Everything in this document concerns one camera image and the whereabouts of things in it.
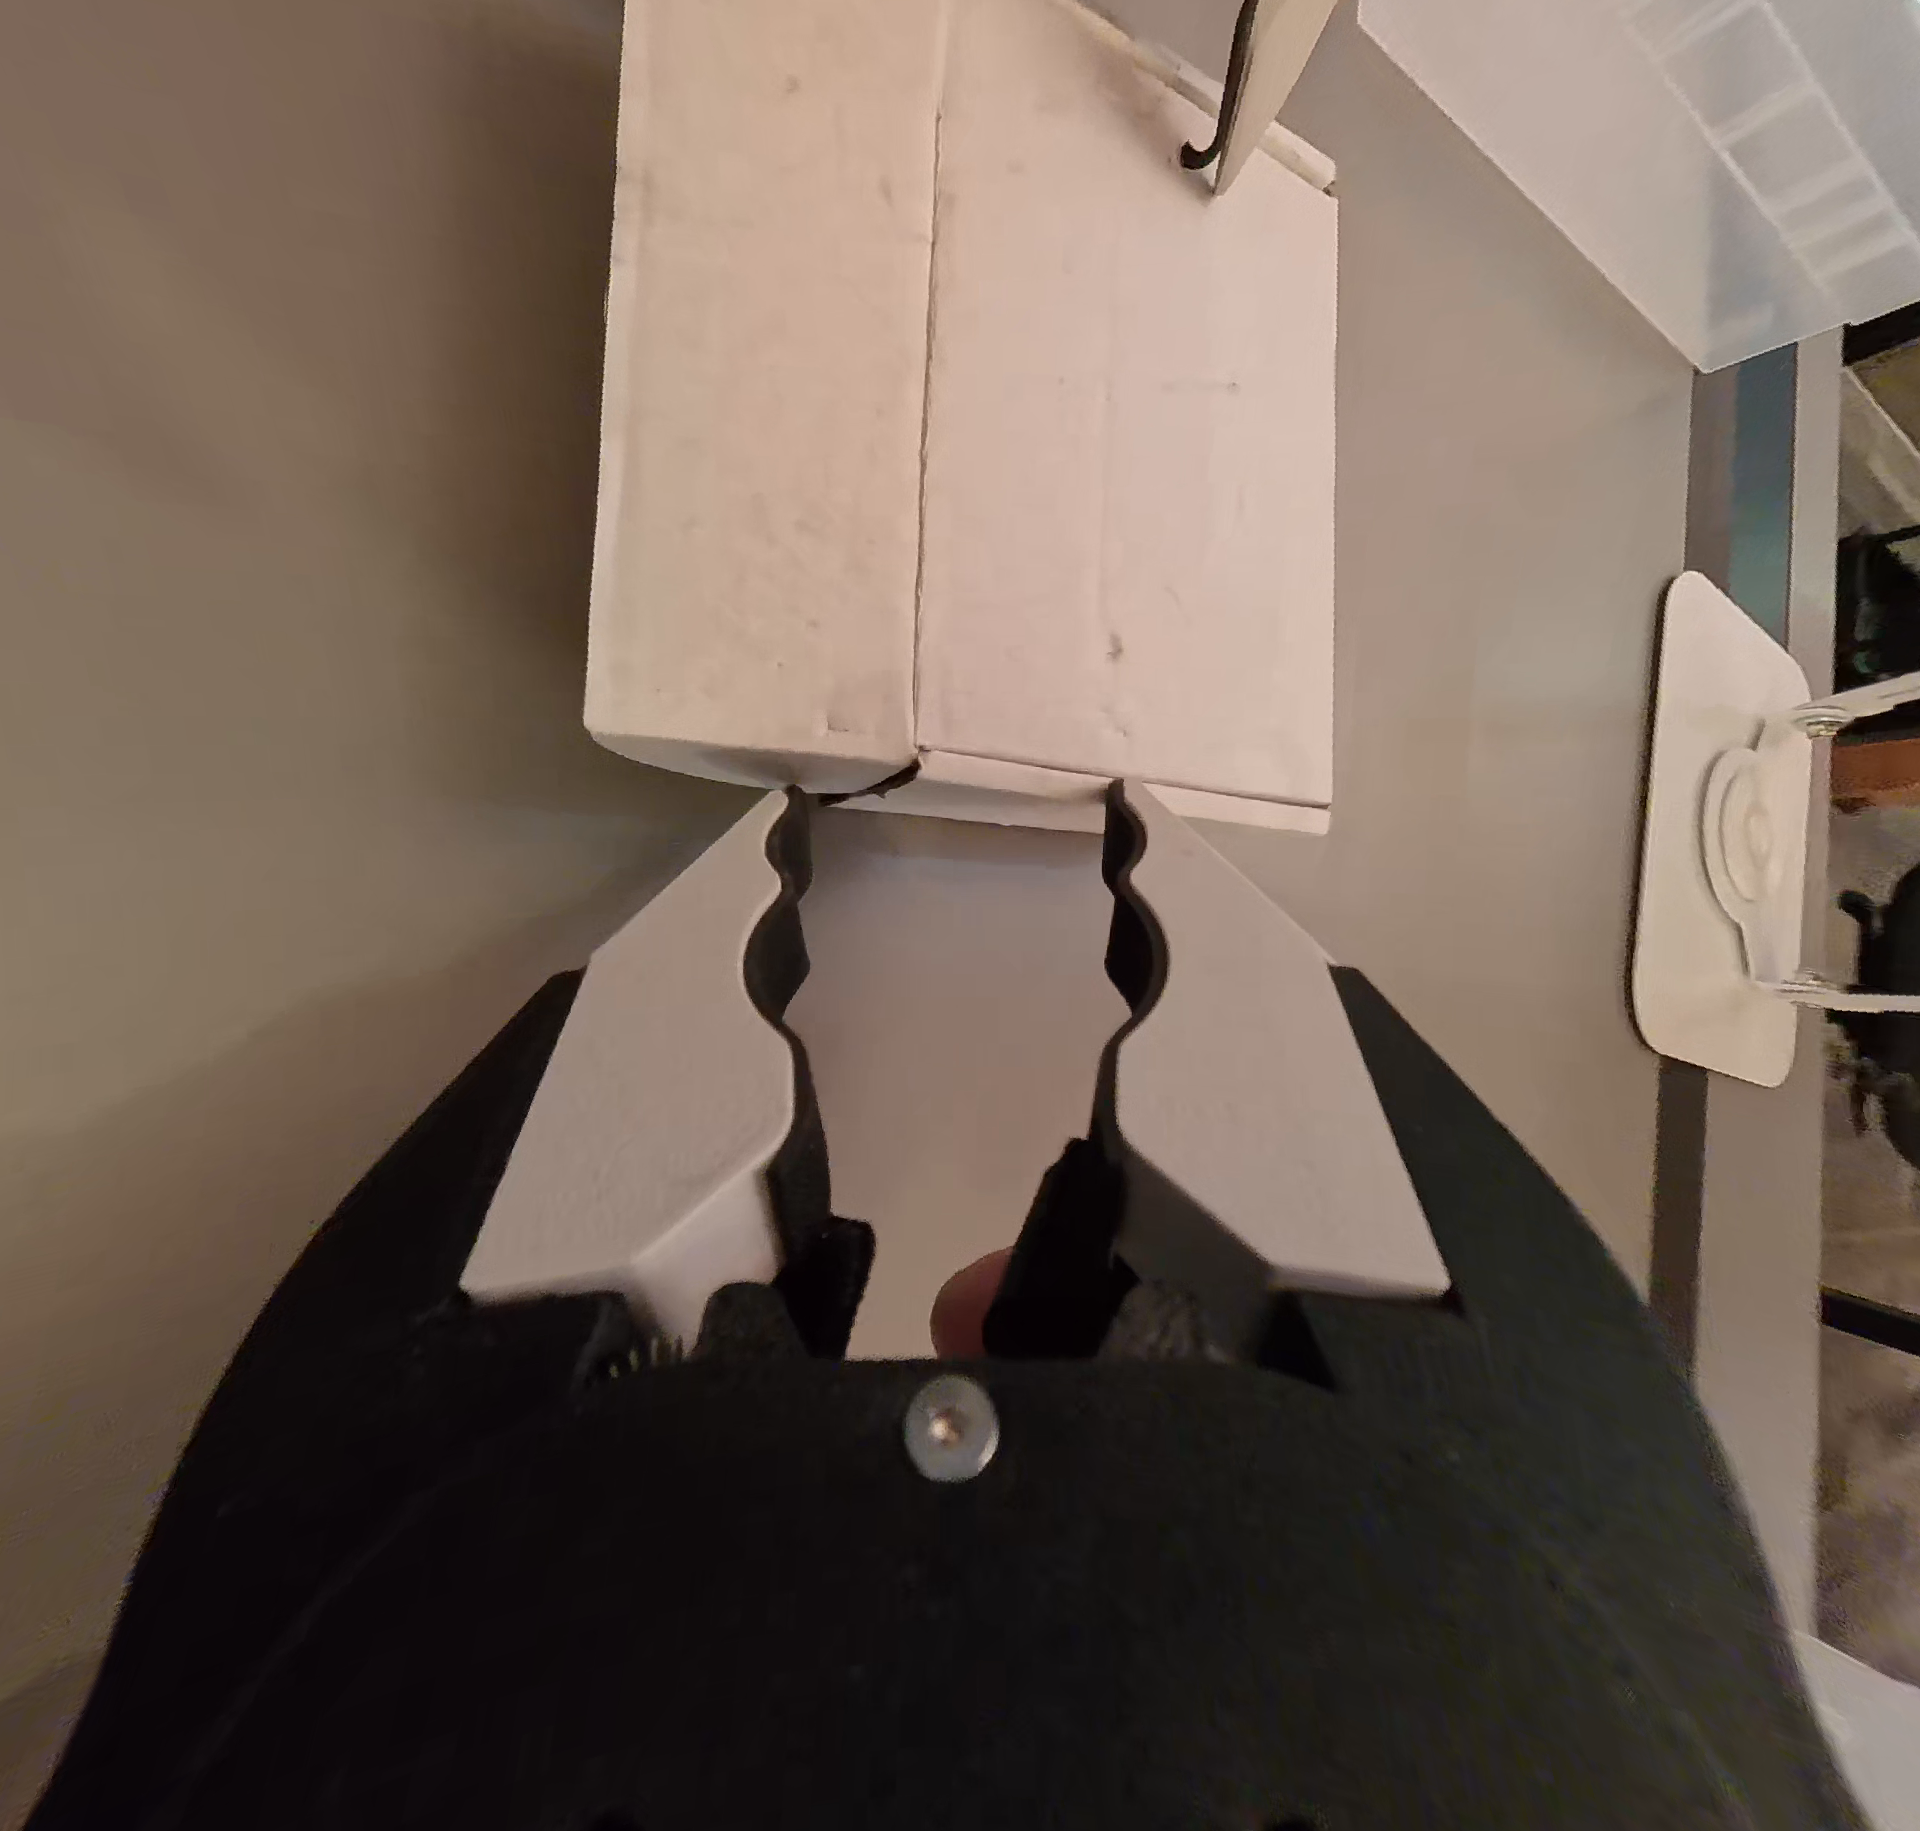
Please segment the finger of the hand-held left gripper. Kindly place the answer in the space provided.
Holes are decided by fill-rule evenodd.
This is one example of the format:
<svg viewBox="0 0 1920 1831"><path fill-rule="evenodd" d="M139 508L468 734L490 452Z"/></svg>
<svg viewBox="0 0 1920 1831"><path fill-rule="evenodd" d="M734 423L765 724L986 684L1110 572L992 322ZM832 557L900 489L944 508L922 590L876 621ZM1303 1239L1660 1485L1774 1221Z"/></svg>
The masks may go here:
<svg viewBox="0 0 1920 1831"><path fill-rule="evenodd" d="M1336 5L1339 0L1240 0L1212 137L1204 146L1185 145L1180 150L1180 165L1187 172L1209 172L1214 194L1226 194L1260 148Z"/></svg>

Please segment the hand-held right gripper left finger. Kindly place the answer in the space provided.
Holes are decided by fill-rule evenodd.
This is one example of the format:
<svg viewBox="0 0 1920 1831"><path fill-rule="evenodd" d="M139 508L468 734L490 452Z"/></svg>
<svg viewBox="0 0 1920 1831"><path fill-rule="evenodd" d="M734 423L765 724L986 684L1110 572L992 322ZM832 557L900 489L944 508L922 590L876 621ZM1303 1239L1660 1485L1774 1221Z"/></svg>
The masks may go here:
<svg viewBox="0 0 1920 1831"><path fill-rule="evenodd" d="M772 1289L846 1353L876 1244L833 1213L825 1120L786 1014L807 979L812 800L765 793L588 956L461 1289L614 1296L691 1347L707 1304Z"/></svg>

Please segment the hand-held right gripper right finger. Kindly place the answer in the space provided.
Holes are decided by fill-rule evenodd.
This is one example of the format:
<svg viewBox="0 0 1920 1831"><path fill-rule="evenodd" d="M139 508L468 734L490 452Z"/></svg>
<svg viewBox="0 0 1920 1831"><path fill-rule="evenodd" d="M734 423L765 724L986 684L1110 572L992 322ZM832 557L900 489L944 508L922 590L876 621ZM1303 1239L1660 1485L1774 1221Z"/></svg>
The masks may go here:
<svg viewBox="0 0 1920 1831"><path fill-rule="evenodd" d="M993 1358L1317 1359L1307 1297L1448 1304L1328 956L1142 786L1106 792L1099 872L1125 1014L1007 1261Z"/></svg>

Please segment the clear plastic bin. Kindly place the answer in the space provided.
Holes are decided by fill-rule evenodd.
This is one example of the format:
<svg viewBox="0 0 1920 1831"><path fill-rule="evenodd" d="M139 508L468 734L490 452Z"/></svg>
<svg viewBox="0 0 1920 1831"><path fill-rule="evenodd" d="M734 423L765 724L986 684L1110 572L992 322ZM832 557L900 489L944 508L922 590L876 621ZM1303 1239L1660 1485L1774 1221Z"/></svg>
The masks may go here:
<svg viewBox="0 0 1920 1831"><path fill-rule="evenodd" d="M1699 373L1915 302L1918 0L1356 19Z"/></svg>

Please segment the white cardboard box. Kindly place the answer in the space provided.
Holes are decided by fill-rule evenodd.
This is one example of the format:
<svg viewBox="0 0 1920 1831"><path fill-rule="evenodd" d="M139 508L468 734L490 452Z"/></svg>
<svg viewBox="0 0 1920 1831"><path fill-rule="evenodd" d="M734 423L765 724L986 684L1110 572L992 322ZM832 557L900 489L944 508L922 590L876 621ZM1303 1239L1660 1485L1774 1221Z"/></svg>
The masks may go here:
<svg viewBox="0 0 1920 1831"><path fill-rule="evenodd" d="M1335 246L1075 0L625 0L585 730L682 775L1324 835Z"/></svg>

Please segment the person's right hand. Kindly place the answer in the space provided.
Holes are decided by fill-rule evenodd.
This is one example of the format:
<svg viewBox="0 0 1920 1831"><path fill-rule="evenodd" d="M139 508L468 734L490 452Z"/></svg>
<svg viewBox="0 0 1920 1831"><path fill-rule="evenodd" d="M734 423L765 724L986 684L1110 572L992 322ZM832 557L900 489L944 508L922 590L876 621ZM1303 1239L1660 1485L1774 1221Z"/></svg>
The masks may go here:
<svg viewBox="0 0 1920 1831"><path fill-rule="evenodd" d="M1004 1280L1011 1247L986 1252L955 1269L930 1307L930 1352L941 1361L976 1361L988 1355L988 1316Z"/></svg>

